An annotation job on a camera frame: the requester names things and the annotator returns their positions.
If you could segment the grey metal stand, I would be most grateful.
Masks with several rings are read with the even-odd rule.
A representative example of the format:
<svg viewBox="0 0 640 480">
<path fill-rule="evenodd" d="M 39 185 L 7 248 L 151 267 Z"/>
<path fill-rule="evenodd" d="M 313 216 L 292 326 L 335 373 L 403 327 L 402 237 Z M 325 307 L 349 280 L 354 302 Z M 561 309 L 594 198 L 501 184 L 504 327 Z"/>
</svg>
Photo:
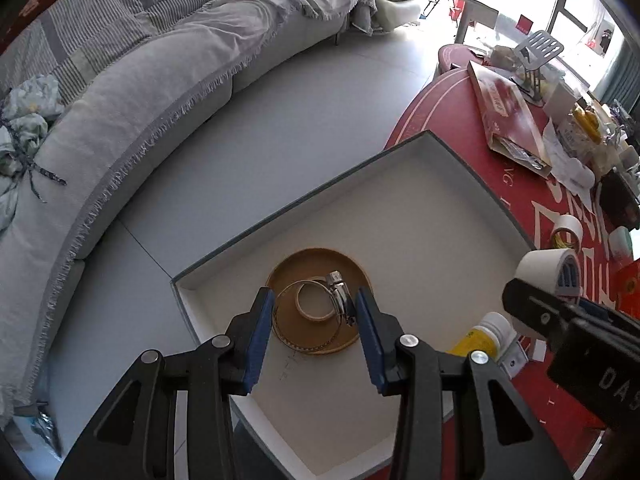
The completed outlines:
<svg viewBox="0 0 640 480">
<path fill-rule="evenodd" d="M 545 30 L 531 32 L 513 52 L 524 72 L 521 90 L 536 105 L 542 102 L 541 67 L 547 65 L 564 51 L 564 44 Z"/>
</svg>

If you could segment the grey covered sofa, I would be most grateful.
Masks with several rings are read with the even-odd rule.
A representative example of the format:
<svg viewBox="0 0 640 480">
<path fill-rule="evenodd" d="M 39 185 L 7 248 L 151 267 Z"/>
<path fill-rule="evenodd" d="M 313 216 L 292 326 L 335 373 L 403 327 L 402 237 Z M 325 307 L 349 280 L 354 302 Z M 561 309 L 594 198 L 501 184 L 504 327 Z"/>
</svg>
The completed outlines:
<svg viewBox="0 0 640 480">
<path fill-rule="evenodd" d="M 33 404 L 81 252 L 134 170 L 293 18 L 374 0 L 58 0 L 1 57 L 1 417 Z"/>
</svg>

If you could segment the round red printed rug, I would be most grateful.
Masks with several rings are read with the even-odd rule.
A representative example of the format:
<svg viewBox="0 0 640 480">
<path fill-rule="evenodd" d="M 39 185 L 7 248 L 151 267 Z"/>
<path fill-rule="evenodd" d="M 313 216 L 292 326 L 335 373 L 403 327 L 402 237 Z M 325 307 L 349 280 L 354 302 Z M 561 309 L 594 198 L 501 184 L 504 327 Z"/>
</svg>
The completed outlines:
<svg viewBox="0 0 640 480">
<path fill-rule="evenodd" d="M 622 292 L 618 274 L 632 260 L 608 254 L 611 223 L 555 178 L 539 177 L 488 148 L 466 68 L 472 58 L 467 54 L 457 65 L 437 62 L 432 81 L 409 104 L 387 144 L 394 146 L 423 130 L 434 132 L 488 185 L 537 248 L 548 247 L 559 216 L 576 217 L 584 229 L 578 256 L 582 293 L 615 308 Z M 547 375 L 550 363 L 530 360 L 513 382 L 570 469 L 584 479 L 638 478 L 638 446 L 623 448 L 603 422 L 555 385 Z"/>
</svg>

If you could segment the white side table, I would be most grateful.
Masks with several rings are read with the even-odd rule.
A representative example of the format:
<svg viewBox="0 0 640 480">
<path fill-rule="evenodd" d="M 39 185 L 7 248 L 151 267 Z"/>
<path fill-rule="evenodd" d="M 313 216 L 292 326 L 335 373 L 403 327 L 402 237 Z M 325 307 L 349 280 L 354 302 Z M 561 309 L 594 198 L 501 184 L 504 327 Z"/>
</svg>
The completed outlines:
<svg viewBox="0 0 640 480">
<path fill-rule="evenodd" d="M 466 32 L 472 23 L 494 29 L 499 15 L 497 9 L 478 0 L 462 0 L 462 2 L 462 13 L 458 21 L 457 33 L 454 37 L 456 44 L 464 43 Z"/>
</svg>

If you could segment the large metal hose clamp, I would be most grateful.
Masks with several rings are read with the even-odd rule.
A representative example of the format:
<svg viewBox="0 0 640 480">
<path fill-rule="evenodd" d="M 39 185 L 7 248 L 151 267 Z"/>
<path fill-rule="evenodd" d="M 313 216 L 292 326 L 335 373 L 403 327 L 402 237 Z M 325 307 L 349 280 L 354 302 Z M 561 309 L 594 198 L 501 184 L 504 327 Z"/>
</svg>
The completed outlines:
<svg viewBox="0 0 640 480">
<path fill-rule="evenodd" d="M 284 286 L 277 294 L 272 311 L 273 333 L 278 339 L 288 348 L 311 356 L 340 352 L 358 339 L 354 300 L 341 273 L 332 271 L 320 278 L 326 280 L 335 308 L 335 315 L 329 321 L 309 322 L 295 307 L 294 287 L 308 278 Z"/>
</svg>

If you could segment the yellow label pill bottle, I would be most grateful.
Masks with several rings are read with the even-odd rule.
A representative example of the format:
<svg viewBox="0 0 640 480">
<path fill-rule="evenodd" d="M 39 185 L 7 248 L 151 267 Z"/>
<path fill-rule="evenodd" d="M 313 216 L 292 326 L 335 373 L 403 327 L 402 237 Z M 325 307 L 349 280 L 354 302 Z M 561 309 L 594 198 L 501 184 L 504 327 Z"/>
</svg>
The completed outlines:
<svg viewBox="0 0 640 480">
<path fill-rule="evenodd" d="M 467 356 L 473 351 L 484 351 L 497 361 L 516 336 L 511 322 L 499 312 L 488 312 L 458 341 L 449 353 Z"/>
</svg>

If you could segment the long red flat box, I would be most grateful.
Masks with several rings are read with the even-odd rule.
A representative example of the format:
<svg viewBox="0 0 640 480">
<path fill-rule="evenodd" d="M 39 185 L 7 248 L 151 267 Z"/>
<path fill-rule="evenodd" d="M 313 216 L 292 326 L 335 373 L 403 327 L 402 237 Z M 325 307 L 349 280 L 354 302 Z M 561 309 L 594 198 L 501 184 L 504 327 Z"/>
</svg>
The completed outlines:
<svg viewBox="0 0 640 480">
<path fill-rule="evenodd" d="M 468 74 L 488 148 L 539 177 L 548 177 L 551 162 L 534 116 L 518 86 L 475 62 L 469 62 Z"/>
</svg>

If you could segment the shallow white tray box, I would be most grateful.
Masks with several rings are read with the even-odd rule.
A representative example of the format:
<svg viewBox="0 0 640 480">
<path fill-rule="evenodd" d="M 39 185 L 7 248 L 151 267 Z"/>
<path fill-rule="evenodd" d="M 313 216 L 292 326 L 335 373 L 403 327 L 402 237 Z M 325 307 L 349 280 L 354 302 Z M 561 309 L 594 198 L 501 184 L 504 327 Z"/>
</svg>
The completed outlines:
<svg viewBox="0 0 640 480">
<path fill-rule="evenodd" d="M 305 248 L 358 263 L 380 308 L 437 350 L 490 311 L 532 248 L 475 172 L 424 132 L 256 224 L 175 279 L 197 340 L 246 311 Z M 371 384 L 359 344 L 302 356 L 271 339 L 259 382 L 233 409 L 290 479 L 360 479 L 390 461 L 399 402 Z"/>
</svg>

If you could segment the beige tape roll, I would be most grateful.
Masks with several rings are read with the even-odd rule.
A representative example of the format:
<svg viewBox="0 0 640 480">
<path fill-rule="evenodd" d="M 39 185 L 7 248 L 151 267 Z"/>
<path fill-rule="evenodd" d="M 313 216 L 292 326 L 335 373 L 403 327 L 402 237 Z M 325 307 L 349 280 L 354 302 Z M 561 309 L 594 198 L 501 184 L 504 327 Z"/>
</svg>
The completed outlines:
<svg viewBox="0 0 640 480">
<path fill-rule="evenodd" d="M 294 287 L 294 304 L 298 313 L 313 323 L 329 321 L 335 308 L 326 280 L 320 276 L 300 281 Z"/>
</svg>

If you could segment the white masking tape roll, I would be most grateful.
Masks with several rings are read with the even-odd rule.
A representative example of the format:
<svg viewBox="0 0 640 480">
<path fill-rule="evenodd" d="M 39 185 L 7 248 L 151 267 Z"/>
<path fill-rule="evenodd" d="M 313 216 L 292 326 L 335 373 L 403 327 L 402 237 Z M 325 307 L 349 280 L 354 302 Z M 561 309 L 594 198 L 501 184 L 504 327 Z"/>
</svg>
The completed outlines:
<svg viewBox="0 0 640 480">
<path fill-rule="evenodd" d="M 577 304 L 580 291 L 580 269 L 573 249 L 541 249 L 521 258 L 514 278 L 544 292 Z"/>
</svg>

